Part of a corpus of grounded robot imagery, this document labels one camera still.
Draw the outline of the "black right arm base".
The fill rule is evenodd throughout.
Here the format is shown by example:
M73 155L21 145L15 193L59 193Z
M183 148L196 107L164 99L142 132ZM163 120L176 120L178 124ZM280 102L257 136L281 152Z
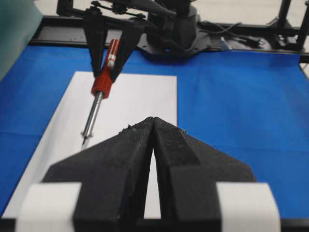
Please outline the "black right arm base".
M176 16L170 24L163 16L148 13L147 20L159 29L167 29L166 38L160 34L143 34L137 48L148 59L185 59L201 52L210 51L214 45L211 34L199 26L200 16L190 0L156 0Z

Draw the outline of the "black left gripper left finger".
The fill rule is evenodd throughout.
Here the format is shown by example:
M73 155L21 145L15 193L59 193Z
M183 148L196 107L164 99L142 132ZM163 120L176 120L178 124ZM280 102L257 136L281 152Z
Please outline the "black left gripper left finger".
M142 217L153 151L154 119L50 166L43 182L80 182L77 232L132 232Z

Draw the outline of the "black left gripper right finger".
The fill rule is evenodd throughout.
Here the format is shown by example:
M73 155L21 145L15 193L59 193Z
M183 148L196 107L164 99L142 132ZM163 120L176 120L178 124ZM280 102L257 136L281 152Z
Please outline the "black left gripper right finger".
M162 219L174 232L220 232L216 182L256 182L251 168L158 117L153 133Z

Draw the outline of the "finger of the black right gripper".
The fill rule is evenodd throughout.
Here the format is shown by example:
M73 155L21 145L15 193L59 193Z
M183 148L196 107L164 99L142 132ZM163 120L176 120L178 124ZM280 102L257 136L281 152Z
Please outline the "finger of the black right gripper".
M91 57L94 77L101 73L104 49L104 21L97 7L87 8L84 13L84 33Z
M142 35L142 22L139 20L127 21L125 22L119 47L116 55L116 60L114 62L114 67L111 72L111 80L115 82L126 61L135 50L137 44L140 41Z

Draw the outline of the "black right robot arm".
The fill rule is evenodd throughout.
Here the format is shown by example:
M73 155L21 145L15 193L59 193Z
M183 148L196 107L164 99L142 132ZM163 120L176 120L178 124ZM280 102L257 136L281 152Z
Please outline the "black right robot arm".
M168 49L191 50L196 32L185 32L181 20L189 15L191 2L188 0L112 0L108 8L116 15L127 14L128 9L147 12L134 14L132 19L122 20L105 16L99 1L93 1L85 10L75 9L73 1L59 0L56 13L59 16L74 16L83 20L83 29L91 57L95 77L102 71L103 49L108 30L117 28L122 31L111 81L115 82L123 66L140 42L141 36L150 36L155 43Z

